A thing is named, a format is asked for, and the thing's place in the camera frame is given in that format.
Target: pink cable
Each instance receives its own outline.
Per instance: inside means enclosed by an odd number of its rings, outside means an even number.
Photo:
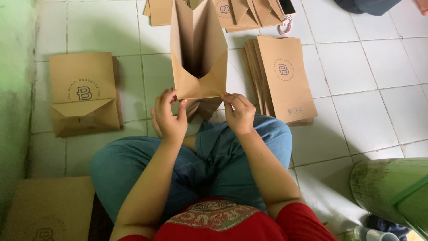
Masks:
[[[284,32],[283,30],[282,30],[282,27],[283,26],[286,26],[286,25],[288,25],[288,27],[286,28],[286,32]],[[278,31],[279,31],[279,34],[280,35],[282,35],[282,36],[287,36],[289,33],[290,33],[290,31],[291,31],[291,26],[293,25],[293,17],[291,17],[291,16],[287,16],[283,21],[282,21],[282,25],[278,25]]]

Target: leg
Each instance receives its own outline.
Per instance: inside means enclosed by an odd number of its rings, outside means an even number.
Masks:
[[[91,162],[95,191],[113,222],[122,203],[157,150],[161,140],[147,136],[125,137],[100,149]],[[191,187],[208,175],[205,162],[182,147],[174,164],[171,189],[162,215],[168,220],[198,199]]]
[[[273,117],[257,115],[254,127],[266,145],[287,169],[291,156],[291,132],[288,126]],[[217,177],[210,196],[221,196],[238,204],[266,212],[248,165],[247,157],[233,131],[226,123],[206,124],[196,136],[199,156],[208,159]]]

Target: green wall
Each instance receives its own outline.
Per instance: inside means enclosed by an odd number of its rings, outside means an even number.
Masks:
[[[0,0],[0,228],[24,178],[35,22],[36,0]]]

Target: b logo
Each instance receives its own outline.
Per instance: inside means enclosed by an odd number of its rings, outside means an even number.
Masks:
[[[220,13],[230,13],[229,5],[224,5],[220,7]]]
[[[287,75],[290,72],[285,64],[278,64],[278,70],[281,75]]]
[[[87,86],[77,87],[77,95],[79,96],[79,100],[87,100],[92,98],[91,90]]]
[[[54,241],[52,235],[54,231],[50,228],[38,229],[34,241]]]

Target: smartphone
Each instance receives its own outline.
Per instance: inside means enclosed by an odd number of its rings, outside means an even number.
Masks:
[[[288,16],[296,13],[290,0],[276,0],[276,2],[280,6],[282,15]]]

